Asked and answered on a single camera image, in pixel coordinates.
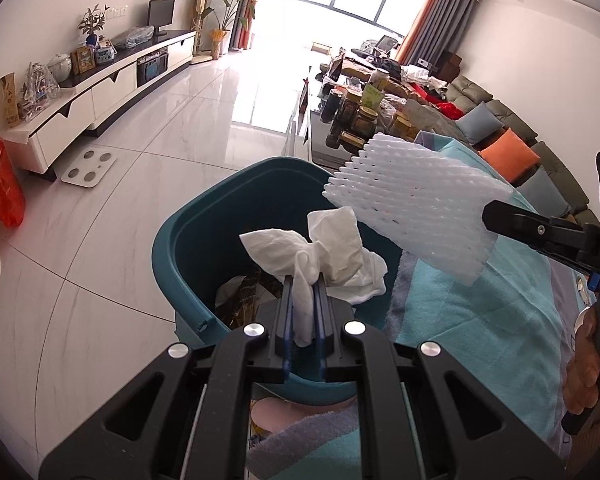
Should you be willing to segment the pink sweater forearm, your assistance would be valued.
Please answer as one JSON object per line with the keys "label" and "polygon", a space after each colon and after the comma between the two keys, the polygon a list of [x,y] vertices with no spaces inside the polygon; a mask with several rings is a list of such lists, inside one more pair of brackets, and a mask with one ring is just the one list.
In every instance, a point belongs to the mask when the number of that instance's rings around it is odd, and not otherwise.
{"label": "pink sweater forearm", "polygon": [[589,430],[581,431],[573,438],[571,452],[567,462],[567,476],[572,478],[592,460],[595,452],[600,448],[600,417],[592,422]]}

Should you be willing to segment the person's right hand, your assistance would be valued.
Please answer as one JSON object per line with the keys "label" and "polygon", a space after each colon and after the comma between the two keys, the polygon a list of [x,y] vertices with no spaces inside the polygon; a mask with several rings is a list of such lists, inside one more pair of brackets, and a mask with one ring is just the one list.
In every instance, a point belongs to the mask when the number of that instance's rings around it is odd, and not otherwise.
{"label": "person's right hand", "polygon": [[569,361],[562,396],[570,414],[580,415],[598,400],[597,379],[600,377],[600,356],[593,336],[597,327],[596,313],[588,308],[576,333],[576,350]]}

